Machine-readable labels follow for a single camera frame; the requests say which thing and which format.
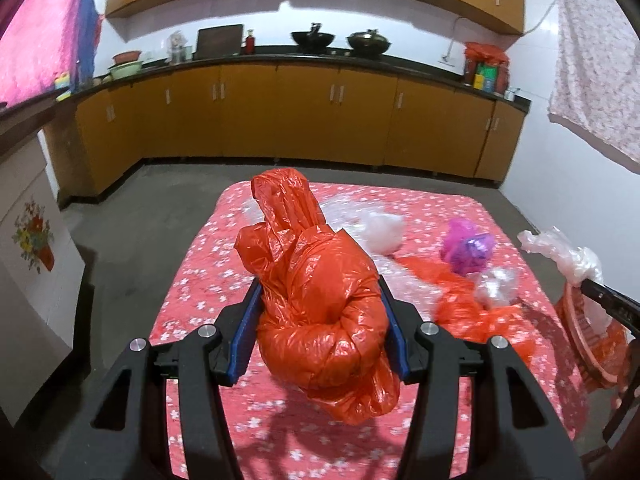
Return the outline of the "red plastic basket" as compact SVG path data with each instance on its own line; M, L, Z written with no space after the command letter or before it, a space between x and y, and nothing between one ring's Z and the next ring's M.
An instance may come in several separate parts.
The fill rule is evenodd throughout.
M554 307L587 391L614 387L628 347L626 328L569 282Z

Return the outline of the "white clear plastic bag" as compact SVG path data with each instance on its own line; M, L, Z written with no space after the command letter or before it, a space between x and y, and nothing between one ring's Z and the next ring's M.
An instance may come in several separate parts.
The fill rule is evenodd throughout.
M506 307L518 302L518 269L494 266L472 276L474 299L485 309Z

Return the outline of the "orange-red plastic bag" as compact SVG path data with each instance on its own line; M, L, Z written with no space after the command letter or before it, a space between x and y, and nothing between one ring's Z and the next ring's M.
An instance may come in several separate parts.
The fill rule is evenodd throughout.
M374 262L329 226L299 171L265 171L250 189L264 218L234 248L262 285L257 341L271 374L345 424L393 411L400 385Z

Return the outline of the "clear bubble wrap sheet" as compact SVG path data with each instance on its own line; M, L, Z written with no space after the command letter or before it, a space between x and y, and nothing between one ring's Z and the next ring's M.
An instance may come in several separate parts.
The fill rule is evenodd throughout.
M344 230L368 254L394 298L413 304L424 321L431 321L442 292L417 278L394 257L405 234L404 217L386 212L381 202L357 198L346 191L325 198L320 207L333 231Z

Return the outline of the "brown lower kitchen cabinets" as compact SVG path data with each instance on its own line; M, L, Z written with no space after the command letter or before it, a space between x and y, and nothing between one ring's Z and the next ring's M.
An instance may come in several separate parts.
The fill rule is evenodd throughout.
M428 67L267 53L145 70L58 104L44 138L61 194L99 198L145 162L393 168L499 183L529 100Z

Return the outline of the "large orange plastic bag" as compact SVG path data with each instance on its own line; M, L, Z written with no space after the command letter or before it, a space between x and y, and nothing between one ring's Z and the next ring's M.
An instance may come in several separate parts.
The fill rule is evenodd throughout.
M403 256L398 261L419 280L437 286L442 292L433 314L436 324L457 338L479 344L491 336L503 336L526 365L530 365L536 337L533 325L526 321L520 306L485 308L474 297L474 283L452 272L446 262L418 256Z

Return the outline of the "purple pink plastic bag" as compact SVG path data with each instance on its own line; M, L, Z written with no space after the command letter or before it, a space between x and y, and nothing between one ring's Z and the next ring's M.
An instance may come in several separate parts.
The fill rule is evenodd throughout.
M465 276L484 271L495 246L496 239L491 233L480 232L476 224L465 218L452 218L439 255L449 264L451 272Z

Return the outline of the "white cabinet with flower sticker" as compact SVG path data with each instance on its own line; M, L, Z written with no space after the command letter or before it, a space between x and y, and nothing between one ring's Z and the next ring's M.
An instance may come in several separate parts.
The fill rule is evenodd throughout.
M32 139L1 162L1 411L10 424L73 350L84 272Z

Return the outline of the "red bag with groceries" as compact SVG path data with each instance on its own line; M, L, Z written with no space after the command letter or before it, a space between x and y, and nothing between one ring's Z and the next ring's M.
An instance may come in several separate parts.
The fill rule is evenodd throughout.
M463 82L477 90L503 96L509 85L510 58L493 44L467 42Z

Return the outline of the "black wok right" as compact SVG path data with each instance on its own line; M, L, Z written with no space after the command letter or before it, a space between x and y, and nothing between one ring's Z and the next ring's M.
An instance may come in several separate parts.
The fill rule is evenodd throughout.
M347 42L356 55L366 58L377 58L390 48L390 42L377 29L353 32Z

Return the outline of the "stacked basins on counter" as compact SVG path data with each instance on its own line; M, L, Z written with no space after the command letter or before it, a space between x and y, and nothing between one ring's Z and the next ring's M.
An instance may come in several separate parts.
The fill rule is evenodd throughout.
M113 56L113 65L108 69L113 80L134 76L142 70L141 51L126 51Z

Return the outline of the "glass jar on counter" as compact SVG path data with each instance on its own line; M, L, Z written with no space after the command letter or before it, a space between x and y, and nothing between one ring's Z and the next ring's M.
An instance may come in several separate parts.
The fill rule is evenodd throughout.
M167 41L168 60L170 64L180 64L190 61L192 47L188 44L186 36L180 30L173 32Z

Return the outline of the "pink hanging cloth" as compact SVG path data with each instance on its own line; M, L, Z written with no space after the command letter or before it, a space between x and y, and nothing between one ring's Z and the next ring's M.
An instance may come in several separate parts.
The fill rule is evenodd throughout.
M96 0L25 0L1 38L1 101L39 96L62 76L72 91L90 81L102 20Z

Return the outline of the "black wok left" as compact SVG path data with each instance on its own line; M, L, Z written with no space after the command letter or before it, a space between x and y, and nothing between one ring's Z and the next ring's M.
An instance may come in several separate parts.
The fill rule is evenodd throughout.
M291 37L297 44L298 50L304 53L322 53L335 39L333 34L322 32L321 23L312 23L310 29L291 32Z

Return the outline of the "red bottle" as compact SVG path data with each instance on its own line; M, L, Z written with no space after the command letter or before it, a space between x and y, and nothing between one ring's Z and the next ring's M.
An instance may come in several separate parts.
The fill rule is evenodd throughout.
M249 29L247 31L247 35L246 35L246 38L245 38L244 52L247 55L252 55L252 54L255 53L255 36L254 36L254 30L253 29Z

